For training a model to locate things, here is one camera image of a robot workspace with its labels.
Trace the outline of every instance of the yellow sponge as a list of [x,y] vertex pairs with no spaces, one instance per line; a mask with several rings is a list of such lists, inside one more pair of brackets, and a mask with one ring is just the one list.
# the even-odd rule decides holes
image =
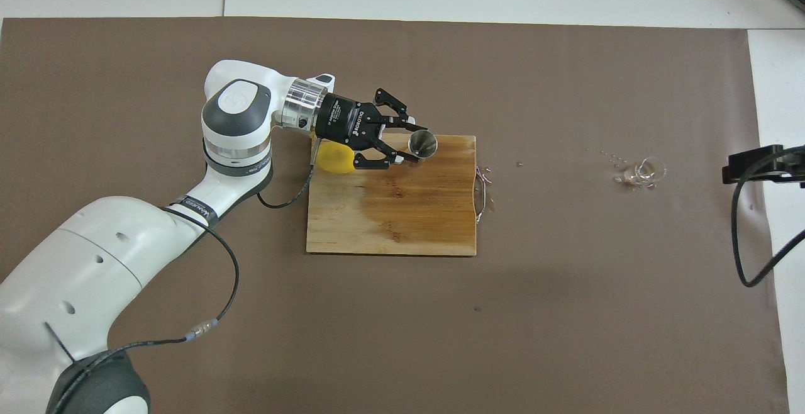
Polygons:
[[347,145],[338,142],[321,142],[316,154],[316,165],[332,173],[350,173],[355,170],[355,153]]

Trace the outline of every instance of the small metal cup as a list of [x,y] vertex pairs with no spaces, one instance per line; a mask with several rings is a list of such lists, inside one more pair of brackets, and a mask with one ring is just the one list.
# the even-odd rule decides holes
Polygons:
[[436,152],[439,142],[428,130],[414,131],[408,138],[408,150],[420,159],[428,159]]

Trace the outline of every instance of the wooden cutting board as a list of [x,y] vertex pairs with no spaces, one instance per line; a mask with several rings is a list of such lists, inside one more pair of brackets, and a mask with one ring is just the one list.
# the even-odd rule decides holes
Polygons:
[[[408,135],[386,133],[383,140],[408,151]],[[316,167],[308,252],[475,255],[475,136],[436,138],[434,156],[418,164],[346,175]],[[366,153],[379,158],[374,150]]]

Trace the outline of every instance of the brown mat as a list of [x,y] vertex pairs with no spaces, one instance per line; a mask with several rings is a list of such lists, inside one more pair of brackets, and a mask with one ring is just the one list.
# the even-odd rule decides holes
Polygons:
[[[435,133],[477,136],[492,167],[472,259],[306,254],[304,203],[239,205],[218,227],[242,264],[230,316],[131,353],[157,414],[787,411],[771,280],[738,282],[719,182],[757,145],[744,30],[6,18],[0,45],[2,277],[97,197],[167,204],[201,179],[218,59],[332,72],[355,99],[384,87]],[[267,199],[284,201],[310,143],[275,145]],[[669,175],[630,193],[602,150]],[[749,259],[770,245],[745,195]],[[231,277],[203,240],[109,344],[184,334]]]

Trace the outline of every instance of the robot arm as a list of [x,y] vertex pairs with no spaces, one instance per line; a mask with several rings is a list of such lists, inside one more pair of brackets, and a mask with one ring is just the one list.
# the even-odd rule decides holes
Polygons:
[[[356,157],[356,167],[419,160],[380,139],[385,127],[425,129],[414,124],[404,104],[378,90],[375,102],[397,112],[395,118],[382,116],[376,104],[331,93],[334,81],[328,74],[300,79],[248,62],[218,62],[204,83],[206,174],[168,208],[215,227],[227,211],[269,184],[275,127],[353,150],[375,147],[386,156]],[[51,233],[0,286],[0,412],[52,409],[66,383],[107,350],[109,328],[121,311],[203,233],[192,221],[119,196],[81,208]],[[121,356],[94,370],[62,414],[148,412],[147,391],[127,362]]]

